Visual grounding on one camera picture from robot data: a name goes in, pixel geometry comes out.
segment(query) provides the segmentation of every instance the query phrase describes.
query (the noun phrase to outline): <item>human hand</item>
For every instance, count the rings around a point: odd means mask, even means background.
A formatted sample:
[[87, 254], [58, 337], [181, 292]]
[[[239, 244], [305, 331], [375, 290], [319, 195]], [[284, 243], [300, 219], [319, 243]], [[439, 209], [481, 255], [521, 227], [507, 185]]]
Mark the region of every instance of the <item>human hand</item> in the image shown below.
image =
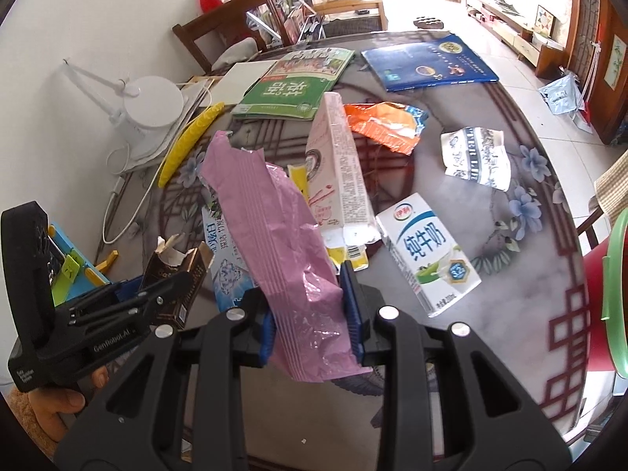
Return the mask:
[[[102, 388], [109, 380], [105, 367], [92, 372], [92, 383]], [[28, 393], [37, 423], [53, 441], [59, 442], [67, 433], [68, 428], [59, 417], [59, 413], [76, 414], [85, 407], [85, 397], [73, 389], [59, 387], [40, 387]]]

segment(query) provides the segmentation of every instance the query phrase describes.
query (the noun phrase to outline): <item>sofa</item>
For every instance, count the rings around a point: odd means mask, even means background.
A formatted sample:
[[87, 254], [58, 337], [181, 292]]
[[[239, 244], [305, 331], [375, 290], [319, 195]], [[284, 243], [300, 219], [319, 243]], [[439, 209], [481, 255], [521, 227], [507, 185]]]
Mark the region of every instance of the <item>sofa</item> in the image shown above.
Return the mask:
[[[379, 2], [363, 0], [303, 0], [318, 13], [329, 16], [329, 23], [323, 25], [325, 36], [338, 37], [351, 34], [362, 34], [384, 31], [387, 21], [384, 6]], [[379, 15], [356, 16], [351, 19], [334, 18], [334, 13], [347, 12], [358, 9], [378, 9]]]

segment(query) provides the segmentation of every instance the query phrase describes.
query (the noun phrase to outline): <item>crumpled orange snack bag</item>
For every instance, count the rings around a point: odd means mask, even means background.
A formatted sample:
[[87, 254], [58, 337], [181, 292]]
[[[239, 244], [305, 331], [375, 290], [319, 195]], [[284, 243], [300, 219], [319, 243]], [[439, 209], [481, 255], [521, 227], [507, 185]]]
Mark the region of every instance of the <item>crumpled orange snack bag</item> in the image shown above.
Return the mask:
[[410, 155], [425, 128], [427, 111], [403, 104], [345, 104], [351, 131], [385, 145], [393, 152]]

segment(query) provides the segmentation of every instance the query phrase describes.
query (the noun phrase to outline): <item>brown sleeve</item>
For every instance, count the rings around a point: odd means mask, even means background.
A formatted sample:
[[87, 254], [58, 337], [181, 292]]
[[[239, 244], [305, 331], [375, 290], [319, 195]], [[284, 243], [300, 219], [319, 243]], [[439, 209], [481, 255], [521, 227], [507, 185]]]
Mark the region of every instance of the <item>brown sleeve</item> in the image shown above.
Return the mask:
[[50, 439], [37, 423], [28, 395], [13, 388], [6, 401], [24, 431], [48, 458], [52, 458], [57, 449], [57, 443]]

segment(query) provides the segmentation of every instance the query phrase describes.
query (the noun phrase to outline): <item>pink plastic wrapper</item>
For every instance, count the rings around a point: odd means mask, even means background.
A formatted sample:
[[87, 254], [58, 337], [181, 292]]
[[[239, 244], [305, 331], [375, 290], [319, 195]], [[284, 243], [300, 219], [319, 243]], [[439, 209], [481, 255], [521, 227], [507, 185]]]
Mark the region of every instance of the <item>pink plastic wrapper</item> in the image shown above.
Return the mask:
[[216, 191], [227, 227], [277, 324], [272, 359], [294, 380], [321, 382], [369, 371], [351, 351], [342, 290], [316, 221], [263, 150], [213, 137], [200, 176]]

